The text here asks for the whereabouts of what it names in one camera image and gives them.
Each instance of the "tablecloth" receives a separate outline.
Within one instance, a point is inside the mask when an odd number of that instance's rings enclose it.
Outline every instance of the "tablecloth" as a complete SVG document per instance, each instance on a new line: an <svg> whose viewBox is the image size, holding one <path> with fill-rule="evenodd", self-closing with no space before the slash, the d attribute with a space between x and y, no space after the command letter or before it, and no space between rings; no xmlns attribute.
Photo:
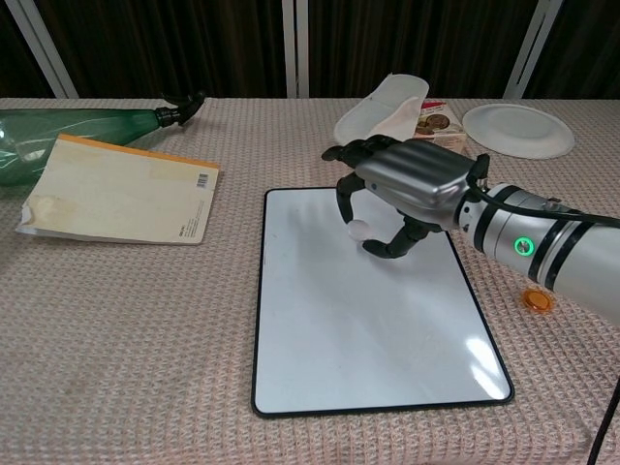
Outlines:
<svg viewBox="0 0 620 465"><path fill-rule="evenodd" d="M28 187L0 189L0 463L584 463L620 368L620 332L452 234L514 383L505 406L261 419L250 393L264 193L332 186L321 160L352 99L207 99L133 146L222 166L203 244L84 243L14 232ZM449 100L458 116L489 100ZM157 100L3 99L0 108L156 108ZM521 101L576 146L508 181L620 216L620 102ZM471 140L469 156L483 151ZM600 463L619 463L620 418Z"/></svg>

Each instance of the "black bottle nozzle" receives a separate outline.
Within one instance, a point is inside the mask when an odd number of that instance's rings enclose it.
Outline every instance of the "black bottle nozzle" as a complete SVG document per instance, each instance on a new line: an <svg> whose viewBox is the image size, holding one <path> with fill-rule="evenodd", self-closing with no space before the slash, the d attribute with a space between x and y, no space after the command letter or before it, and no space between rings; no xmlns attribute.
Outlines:
<svg viewBox="0 0 620 465"><path fill-rule="evenodd" d="M187 97L171 97L165 94L162 94L162 97L169 104L177 105L177 108L160 107L155 109L155 116L157 116L160 127L165 128L173 123L178 123L181 126L194 116L204 103L206 94L200 90Z"/></svg>

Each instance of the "green indicator light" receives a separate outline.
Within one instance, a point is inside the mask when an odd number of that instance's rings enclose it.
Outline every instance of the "green indicator light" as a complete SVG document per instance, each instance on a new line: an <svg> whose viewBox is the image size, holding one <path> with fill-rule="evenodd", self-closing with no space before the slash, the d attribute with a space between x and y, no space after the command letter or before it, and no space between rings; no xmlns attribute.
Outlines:
<svg viewBox="0 0 620 465"><path fill-rule="evenodd" d="M522 257L529 257L534 253L534 241L529 237L520 237L514 242L514 251Z"/></svg>

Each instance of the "orange bottle cap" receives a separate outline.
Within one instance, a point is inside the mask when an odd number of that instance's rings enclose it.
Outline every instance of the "orange bottle cap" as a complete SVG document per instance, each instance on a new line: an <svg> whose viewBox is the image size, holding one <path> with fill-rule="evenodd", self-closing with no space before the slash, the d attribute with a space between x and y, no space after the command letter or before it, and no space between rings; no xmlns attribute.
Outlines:
<svg viewBox="0 0 620 465"><path fill-rule="evenodd" d="M525 306L536 313L549 313L553 309L553 297L538 289L526 289L522 299Z"/></svg>

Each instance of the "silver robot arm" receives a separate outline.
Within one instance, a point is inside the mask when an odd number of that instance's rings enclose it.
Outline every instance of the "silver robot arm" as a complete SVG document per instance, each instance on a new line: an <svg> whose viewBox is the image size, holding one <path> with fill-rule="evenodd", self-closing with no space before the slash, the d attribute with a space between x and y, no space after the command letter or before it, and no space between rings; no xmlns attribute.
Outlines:
<svg viewBox="0 0 620 465"><path fill-rule="evenodd" d="M404 217L390 244L364 241L369 253L402 257L428 233L460 229L488 257L620 326L620 220L509 184L487 190L488 155L474 161L422 140L375 136L332 147L323 158L355 170L336 189L345 222L354 219L351 194L361 189Z"/></svg>

